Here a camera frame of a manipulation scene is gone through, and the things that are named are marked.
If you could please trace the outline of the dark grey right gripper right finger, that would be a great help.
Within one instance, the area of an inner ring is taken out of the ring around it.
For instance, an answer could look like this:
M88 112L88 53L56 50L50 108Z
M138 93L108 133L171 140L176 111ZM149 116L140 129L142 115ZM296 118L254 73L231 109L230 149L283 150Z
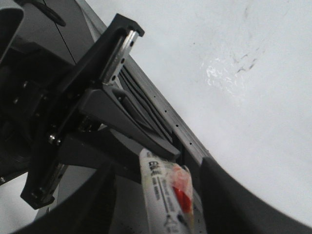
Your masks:
M174 160L180 151L165 140L149 123L137 101L127 91L116 87L88 89L79 111L133 139L161 158Z

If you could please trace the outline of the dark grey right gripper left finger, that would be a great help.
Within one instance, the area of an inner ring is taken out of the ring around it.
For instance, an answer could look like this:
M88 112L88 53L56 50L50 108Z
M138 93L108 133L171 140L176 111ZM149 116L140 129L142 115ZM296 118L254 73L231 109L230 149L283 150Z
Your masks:
M58 149L65 165L99 169L112 165L116 174L141 183L138 150L131 150L112 134L69 134Z

